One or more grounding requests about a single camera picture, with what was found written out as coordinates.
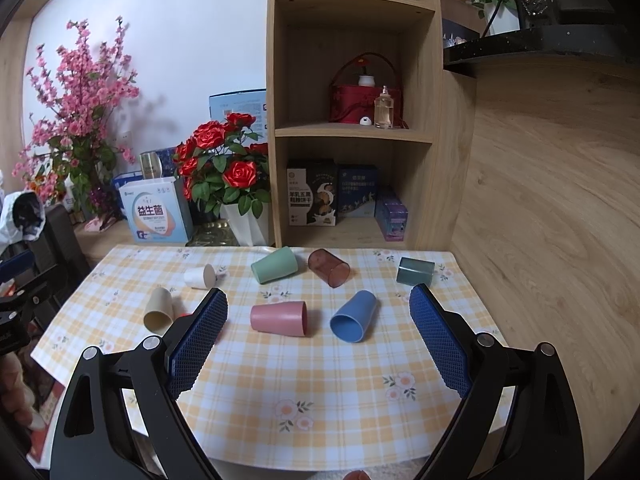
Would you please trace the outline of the dark teal square cup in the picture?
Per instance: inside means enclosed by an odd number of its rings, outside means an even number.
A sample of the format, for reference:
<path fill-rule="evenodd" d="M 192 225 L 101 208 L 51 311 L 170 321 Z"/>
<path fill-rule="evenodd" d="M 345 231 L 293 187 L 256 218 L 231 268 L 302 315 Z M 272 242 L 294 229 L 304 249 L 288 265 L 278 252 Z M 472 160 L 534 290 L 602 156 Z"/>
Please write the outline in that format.
<path fill-rule="evenodd" d="M 430 287 L 435 263 L 427 260 L 402 257 L 398 263 L 396 282 L 408 286 L 424 284 Z"/>

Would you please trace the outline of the beige plastic cup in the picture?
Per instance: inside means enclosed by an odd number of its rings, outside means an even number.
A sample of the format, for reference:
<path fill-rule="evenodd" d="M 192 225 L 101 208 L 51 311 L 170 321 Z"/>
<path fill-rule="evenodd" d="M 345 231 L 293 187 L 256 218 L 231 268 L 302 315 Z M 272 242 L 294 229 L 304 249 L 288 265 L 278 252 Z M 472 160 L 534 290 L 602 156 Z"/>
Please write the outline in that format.
<path fill-rule="evenodd" d="M 168 289 L 157 287 L 144 308 L 143 325 L 153 334 L 163 335 L 174 322 L 174 306 Z"/>

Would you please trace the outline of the white plastic cup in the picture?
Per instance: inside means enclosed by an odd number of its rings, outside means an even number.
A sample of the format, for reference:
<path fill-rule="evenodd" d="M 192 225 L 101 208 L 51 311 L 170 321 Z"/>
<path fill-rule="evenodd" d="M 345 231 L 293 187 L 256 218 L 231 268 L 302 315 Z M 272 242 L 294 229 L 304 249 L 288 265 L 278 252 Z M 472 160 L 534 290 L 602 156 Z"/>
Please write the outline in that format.
<path fill-rule="evenodd" d="M 186 269 L 183 273 L 183 281 L 191 288 L 209 290 L 215 287 L 217 274 L 215 269 L 206 263 L 204 266 Z"/>

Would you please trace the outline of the blue plastic cup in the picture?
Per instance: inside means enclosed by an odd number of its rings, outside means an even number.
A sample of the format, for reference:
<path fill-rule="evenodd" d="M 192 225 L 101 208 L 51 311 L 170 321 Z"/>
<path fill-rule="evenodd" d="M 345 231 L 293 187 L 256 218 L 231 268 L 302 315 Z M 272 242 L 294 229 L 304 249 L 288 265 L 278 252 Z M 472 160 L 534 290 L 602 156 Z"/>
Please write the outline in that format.
<path fill-rule="evenodd" d="M 341 341 L 358 344 L 367 335 L 378 300 L 368 290 L 360 290 L 330 319 L 332 333 Z"/>

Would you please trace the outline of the pink plastic cup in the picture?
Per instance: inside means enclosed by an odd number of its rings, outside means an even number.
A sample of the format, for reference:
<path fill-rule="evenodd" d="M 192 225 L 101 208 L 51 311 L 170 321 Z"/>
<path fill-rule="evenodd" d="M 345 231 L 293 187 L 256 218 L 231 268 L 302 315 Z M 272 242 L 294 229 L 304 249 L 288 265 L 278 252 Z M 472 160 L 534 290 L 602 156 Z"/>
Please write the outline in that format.
<path fill-rule="evenodd" d="M 258 304 L 250 311 L 250 327 L 259 333 L 305 337 L 307 335 L 306 302 Z"/>

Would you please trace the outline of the green plastic cup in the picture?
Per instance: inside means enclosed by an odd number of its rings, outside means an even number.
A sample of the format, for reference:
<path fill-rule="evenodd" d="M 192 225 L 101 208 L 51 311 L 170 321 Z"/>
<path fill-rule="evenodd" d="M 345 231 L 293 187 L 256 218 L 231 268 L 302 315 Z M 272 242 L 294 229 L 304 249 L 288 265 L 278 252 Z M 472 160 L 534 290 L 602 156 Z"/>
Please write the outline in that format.
<path fill-rule="evenodd" d="M 259 284 L 267 284 L 298 272 L 298 261 L 289 247 L 282 247 L 270 252 L 250 265 L 254 278 Z"/>

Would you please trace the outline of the brown translucent cup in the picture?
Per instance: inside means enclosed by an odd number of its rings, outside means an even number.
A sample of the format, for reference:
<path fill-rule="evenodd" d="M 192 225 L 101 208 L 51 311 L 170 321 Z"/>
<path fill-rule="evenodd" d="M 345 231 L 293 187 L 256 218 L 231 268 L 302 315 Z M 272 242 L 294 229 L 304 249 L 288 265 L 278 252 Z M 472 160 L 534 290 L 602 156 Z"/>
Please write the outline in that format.
<path fill-rule="evenodd" d="M 316 249 L 309 255 L 307 266 L 331 288 L 341 287 L 350 275 L 350 266 L 324 248 Z"/>

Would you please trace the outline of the glass tray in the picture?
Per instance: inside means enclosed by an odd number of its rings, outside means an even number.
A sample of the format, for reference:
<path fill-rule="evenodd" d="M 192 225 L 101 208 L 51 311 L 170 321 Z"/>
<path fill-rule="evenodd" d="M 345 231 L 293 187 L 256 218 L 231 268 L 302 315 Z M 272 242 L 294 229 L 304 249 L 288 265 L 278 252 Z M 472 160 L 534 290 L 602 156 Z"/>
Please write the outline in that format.
<path fill-rule="evenodd" d="M 194 228 L 188 247 L 239 246 L 227 220 L 218 219 Z"/>

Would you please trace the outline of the yellow plaid floral tablecloth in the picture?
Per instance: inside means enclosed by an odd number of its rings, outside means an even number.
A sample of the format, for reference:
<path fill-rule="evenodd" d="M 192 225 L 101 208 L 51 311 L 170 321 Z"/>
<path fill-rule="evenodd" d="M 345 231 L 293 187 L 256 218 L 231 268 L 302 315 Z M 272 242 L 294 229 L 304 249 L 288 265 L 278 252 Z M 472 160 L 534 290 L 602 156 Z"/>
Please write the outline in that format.
<path fill-rule="evenodd" d="M 348 281 L 331 288 L 308 270 L 261 285 L 250 265 L 258 248 L 120 245 L 66 301 L 32 352 L 61 384 L 82 350 L 134 348 L 146 336 L 152 291 L 171 292 L 178 313 L 202 293 L 186 269 L 209 263 L 229 303 L 228 320 L 194 387 L 179 405 L 205 453 L 216 460 L 284 470 L 359 469 L 427 456 L 448 426 L 459 396 L 440 378 L 409 314 L 408 286 L 396 282 L 401 255 L 342 249 Z M 378 300 L 358 344 L 330 329 L 334 313 L 359 292 Z M 305 301 L 307 335 L 250 327 L 258 304 Z"/>

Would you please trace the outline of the probiotic product box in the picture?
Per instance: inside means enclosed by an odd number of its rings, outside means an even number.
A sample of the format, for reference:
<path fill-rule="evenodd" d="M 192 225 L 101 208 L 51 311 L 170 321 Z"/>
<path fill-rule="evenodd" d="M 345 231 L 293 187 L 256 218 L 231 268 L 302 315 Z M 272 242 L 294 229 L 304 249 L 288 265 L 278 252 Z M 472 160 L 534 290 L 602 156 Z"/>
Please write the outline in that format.
<path fill-rule="evenodd" d="M 119 195 L 136 244 L 185 245 L 192 240 L 194 227 L 181 179 L 129 182 Z"/>

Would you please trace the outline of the purple small box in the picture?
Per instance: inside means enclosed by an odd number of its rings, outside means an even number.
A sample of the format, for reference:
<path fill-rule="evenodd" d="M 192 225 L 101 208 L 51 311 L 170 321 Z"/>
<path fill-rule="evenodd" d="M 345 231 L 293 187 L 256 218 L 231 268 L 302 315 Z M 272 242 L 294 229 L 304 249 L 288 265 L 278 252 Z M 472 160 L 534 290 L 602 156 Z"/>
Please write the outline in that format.
<path fill-rule="evenodd" d="M 395 195 L 382 195 L 375 206 L 375 220 L 386 242 L 402 242 L 408 221 L 408 210 Z"/>

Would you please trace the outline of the metallic can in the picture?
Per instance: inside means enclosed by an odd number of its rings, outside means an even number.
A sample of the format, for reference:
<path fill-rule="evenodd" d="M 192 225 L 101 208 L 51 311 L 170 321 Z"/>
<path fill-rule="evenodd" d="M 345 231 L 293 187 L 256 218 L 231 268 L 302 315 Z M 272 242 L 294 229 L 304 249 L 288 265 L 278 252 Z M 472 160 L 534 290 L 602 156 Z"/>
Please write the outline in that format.
<path fill-rule="evenodd" d="M 142 178 L 145 180 L 163 177 L 163 166 L 160 155 L 154 151 L 143 152 L 139 155 Z"/>

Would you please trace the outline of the black cookie box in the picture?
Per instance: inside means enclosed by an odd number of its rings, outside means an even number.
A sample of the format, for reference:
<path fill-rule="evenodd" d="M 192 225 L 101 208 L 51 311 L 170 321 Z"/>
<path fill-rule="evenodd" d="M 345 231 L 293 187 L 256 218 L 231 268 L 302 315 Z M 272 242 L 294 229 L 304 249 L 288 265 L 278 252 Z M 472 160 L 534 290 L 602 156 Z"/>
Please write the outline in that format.
<path fill-rule="evenodd" d="M 336 166 L 332 159 L 292 159 L 286 170 L 289 226 L 335 226 Z"/>

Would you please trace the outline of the pink blossom branch arrangement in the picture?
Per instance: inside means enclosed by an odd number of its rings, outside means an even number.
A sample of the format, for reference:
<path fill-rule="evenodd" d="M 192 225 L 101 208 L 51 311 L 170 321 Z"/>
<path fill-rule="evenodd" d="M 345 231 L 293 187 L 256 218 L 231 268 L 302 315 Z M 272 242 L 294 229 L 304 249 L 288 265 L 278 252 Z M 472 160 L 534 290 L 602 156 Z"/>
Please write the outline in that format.
<path fill-rule="evenodd" d="M 123 102 L 139 95 L 137 71 L 125 52 L 127 25 L 116 18 L 115 36 L 90 47 L 89 22 L 69 21 L 75 44 L 58 47 L 58 64 L 47 62 L 44 45 L 36 47 L 35 64 L 25 77 L 46 111 L 32 118 L 32 136 L 18 155 L 13 174 L 43 203 L 62 202 L 95 217 L 117 214 L 112 185 L 120 160 L 132 162 L 132 151 L 110 137 L 110 120 Z"/>

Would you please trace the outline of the wooden shelf unit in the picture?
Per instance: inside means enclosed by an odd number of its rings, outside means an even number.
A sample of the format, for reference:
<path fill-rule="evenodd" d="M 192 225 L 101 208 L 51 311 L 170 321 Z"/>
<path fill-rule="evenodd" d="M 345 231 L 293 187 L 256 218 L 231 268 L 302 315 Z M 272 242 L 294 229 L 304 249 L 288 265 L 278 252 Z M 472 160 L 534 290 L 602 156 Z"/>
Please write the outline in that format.
<path fill-rule="evenodd" d="M 267 0 L 271 213 L 278 246 L 448 250 L 474 127 L 475 82 L 448 72 L 440 0 Z M 371 165 L 408 211 L 402 235 L 372 218 L 295 220 L 296 162 Z"/>

